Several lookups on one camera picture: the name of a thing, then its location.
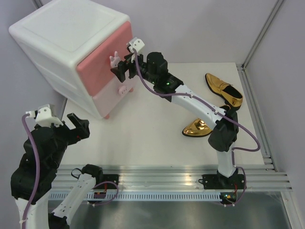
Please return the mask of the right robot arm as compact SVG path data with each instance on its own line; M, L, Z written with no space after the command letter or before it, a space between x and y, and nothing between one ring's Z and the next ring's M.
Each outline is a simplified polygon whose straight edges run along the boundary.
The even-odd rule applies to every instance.
M237 140L237 114L226 111L194 94L180 79L168 71L168 62L160 52L151 52L147 60L143 55L130 53L122 61L117 56L110 57L111 72L120 82L139 76L143 84L150 82L150 91L192 112L205 121L212 130L208 138L209 145L216 150L218 168L214 185L221 189L229 188L238 179L238 170L234 167L232 149Z

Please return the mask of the dark pink drawer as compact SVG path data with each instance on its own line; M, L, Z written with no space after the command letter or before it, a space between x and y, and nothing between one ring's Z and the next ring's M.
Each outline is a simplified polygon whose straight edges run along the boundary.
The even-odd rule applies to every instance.
M126 44L131 39L131 23L127 21L77 65L76 70L90 96L95 96L112 80L110 56L115 52L121 59L126 56L129 53Z

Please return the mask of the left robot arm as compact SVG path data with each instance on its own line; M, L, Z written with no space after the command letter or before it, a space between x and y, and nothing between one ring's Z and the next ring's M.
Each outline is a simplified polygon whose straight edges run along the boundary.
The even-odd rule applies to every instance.
M11 176L11 194L15 198L23 229L68 229L76 210L91 189L104 184L103 170L87 164L81 169L77 184L52 212L48 212L48 200L53 181L68 146L90 136L89 121L70 113L68 119L74 124L69 129L65 123L48 127L35 125L29 130L24 114L22 124L28 139L24 142L19 167Z

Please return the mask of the light pink drawer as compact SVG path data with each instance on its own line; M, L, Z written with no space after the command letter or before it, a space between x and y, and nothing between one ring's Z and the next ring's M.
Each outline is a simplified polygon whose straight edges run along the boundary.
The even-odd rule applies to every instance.
M126 79L121 83L113 78L95 96L93 102L102 118L109 116L112 109L121 101L125 95L134 88L136 79Z

